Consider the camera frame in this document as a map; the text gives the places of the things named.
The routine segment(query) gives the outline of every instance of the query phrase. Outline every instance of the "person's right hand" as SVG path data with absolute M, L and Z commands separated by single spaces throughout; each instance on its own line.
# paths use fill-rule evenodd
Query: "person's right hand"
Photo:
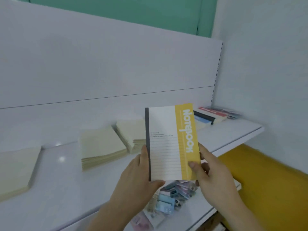
M 200 143 L 199 150 L 207 163 L 200 165 L 191 161 L 188 165 L 196 173 L 198 179 L 196 184 L 199 184 L 206 200 L 222 215 L 242 205 L 243 202 L 227 166 Z

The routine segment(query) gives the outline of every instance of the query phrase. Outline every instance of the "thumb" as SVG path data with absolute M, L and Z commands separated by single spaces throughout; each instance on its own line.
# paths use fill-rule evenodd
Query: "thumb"
M 201 165 L 199 165 L 197 162 L 190 161 L 188 162 L 189 167 L 192 169 L 192 171 L 196 174 L 198 180 L 205 180 L 208 175 L 204 172 Z
M 150 190 L 154 194 L 156 190 L 158 190 L 160 187 L 162 187 L 166 182 L 163 180 L 156 180 L 150 182 Z

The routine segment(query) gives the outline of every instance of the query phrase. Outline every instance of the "fingernail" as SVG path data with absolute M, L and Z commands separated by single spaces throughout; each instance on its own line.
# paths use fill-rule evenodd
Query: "fingernail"
M 193 168 L 193 167 L 195 166 L 195 162 L 189 161 L 189 162 L 188 162 L 188 165 L 189 165 L 191 168 Z

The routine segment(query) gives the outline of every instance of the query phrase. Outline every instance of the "green wall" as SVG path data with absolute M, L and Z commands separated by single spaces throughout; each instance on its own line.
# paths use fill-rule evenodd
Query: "green wall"
M 217 0 L 30 0 L 30 2 L 211 37 Z

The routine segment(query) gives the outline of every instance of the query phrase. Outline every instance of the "red and white notebook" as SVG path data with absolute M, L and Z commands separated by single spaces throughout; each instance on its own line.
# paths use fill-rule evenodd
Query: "red and white notebook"
M 219 112 L 219 111 L 216 111 L 216 110 L 212 110 L 212 109 L 203 108 L 203 107 L 194 109 L 194 111 L 201 113 L 201 114 L 204 114 L 206 116 L 210 116 L 210 117 L 215 118 L 214 121 L 213 121 L 213 124 L 222 122 L 222 121 L 226 120 L 227 117 L 228 117 L 228 115 L 225 114 L 225 113 L 222 113 L 222 112 Z

